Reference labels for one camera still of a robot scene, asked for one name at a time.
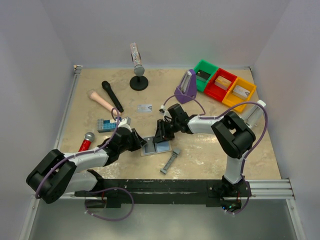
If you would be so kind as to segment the beige card holder wallet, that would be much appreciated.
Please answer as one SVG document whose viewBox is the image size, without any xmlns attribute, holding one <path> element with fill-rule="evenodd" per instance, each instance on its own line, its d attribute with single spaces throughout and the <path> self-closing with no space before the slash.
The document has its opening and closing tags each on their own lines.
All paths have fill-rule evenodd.
<svg viewBox="0 0 320 240">
<path fill-rule="evenodd" d="M 170 152 L 172 150 L 171 143 L 169 141 L 164 141 L 160 143 L 156 143 L 154 145 L 143 146 L 140 151 L 140 155 L 150 156 L 156 155 L 160 153 Z"/>
</svg>

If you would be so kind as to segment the silver VIP card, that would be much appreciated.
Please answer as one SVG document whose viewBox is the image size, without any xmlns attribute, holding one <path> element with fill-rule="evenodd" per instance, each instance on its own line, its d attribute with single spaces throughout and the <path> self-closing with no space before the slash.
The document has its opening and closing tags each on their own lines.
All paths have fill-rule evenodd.
<svg viewBox="0 0 320 240">
<path fill-rule="evenodd" d="M 152 110 L 153 110 L 153 107 L 151 104 L 139 104 L 137 106 L 138 113 L 151 113 Z"/>
</svg>

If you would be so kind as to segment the black VIP card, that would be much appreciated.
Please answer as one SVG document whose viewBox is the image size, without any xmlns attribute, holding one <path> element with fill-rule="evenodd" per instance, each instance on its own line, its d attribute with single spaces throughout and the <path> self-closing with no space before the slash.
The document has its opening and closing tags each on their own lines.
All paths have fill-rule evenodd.
<svg viewBox="0 0 320 240">
<path fill-rule="evenodd" d="M 153 139 L 154 139 L 153 136 L 145 137 L 144 138 L 144 140 L 146 141 L 146 145 L 145 146 L 153 146 L 154 145 Z"/>
</svg>

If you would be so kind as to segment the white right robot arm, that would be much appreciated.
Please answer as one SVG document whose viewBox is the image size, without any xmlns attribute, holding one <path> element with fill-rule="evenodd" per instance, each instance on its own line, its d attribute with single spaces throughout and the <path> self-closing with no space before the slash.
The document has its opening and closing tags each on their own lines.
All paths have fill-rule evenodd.
<svg viewBox="0 0 320 240">
<path fill-rule="evenodd" d="M 214 135 L 227 155 L 223 178 L 223 192 L 234 196 L 241 189 L 244 155 L 252 148 L 256 136 L 234 111 L 221 117 L 188 115 L 178 103 L 164 111 L 163 119 L 157 121 L 153 143 L 158 144 L 175 138 L 175 133 Z"/>
</svg>

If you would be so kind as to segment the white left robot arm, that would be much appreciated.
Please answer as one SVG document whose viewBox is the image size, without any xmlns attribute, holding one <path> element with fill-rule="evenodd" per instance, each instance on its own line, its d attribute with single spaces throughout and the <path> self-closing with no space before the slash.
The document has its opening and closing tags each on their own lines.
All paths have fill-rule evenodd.
<svg viewBox="0 0 320 240">
<path fill-rule="evenodd" d="M 120 154 L 139 150 L 146 143 L 134 128 L 122 126 L 91 150 L 62 153 L 53 149 L 27 176 L 26 184 L 35 191 L 37 199 L 43 199 L 47 204 L 68 192 L 88 191 L 92 196 L 98 196 L 103 192 L 104 184 L 89 170 L 108 166 L 117 161 Z"/>
</svg>

